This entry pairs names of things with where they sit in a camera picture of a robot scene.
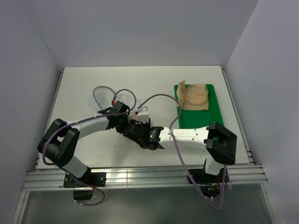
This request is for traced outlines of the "mesh laundry bag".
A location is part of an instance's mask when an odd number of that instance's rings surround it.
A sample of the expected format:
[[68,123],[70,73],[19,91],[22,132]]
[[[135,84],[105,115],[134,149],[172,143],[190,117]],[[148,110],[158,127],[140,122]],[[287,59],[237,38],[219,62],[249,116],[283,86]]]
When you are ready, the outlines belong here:
[[138,111],[140,106],[139,99],[129,90],[115,91],[108,86],[98,86],[93,89],[88,100],[88,109],[91,115],[97,115],[99,111],[112,107],[112,101],[120,101],[131,110],[129,117],[132,117]]

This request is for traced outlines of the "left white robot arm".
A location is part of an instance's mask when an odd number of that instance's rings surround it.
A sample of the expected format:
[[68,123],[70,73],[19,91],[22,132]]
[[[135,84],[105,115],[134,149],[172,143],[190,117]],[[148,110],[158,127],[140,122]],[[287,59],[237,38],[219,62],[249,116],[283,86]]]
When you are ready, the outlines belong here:
[[116,101],[113,107],[100,111],[94,118],[68,123],[62,119],[52,122],[40,140],[37,150],[43,161],[49,159],[54,165],[72,174],[79,186],[86,186],[92,179],[91,169],[75,155],[78,140],[99,131],[120,131],[128,123],[129,107]]

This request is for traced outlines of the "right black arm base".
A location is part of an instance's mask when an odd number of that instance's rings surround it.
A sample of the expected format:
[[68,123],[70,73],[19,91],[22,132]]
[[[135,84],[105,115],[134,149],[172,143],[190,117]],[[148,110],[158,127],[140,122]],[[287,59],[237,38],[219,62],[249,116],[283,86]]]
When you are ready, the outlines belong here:
[[194,181],[203,187],[200,187],[202,193],[206,197],[218,197],[221,193],[221,183],[224,180],[226,187],[229,182],[228,172],[224,173],[224,168],[220,170],[218,175],[205,174],[203,169],[189,169],[188,170]]

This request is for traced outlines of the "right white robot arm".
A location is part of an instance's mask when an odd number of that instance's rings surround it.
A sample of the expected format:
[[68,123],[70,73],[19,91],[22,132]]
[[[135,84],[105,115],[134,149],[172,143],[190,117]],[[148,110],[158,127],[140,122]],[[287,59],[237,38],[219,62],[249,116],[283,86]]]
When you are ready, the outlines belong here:
[[122,134],[141,148],[149,150],[175,146],[205,149],[209,156],[205,161],[202,176],[207,182],[214,181],[223,166],[235,164],[237,136],[217,122],[211,122],[209,126],[202,128],[171,130],[131,121]]

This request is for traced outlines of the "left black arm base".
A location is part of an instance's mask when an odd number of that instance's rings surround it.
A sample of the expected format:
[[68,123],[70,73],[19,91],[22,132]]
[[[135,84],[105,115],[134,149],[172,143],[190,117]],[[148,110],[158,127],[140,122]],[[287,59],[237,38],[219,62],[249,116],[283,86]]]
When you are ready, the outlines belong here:
[[89,201],[95,196],[95,187],[105,187],[105,172],[89,172],[81,178],[66,173],[64,177],[64,188],[72,188],[73,198],[77,201]]

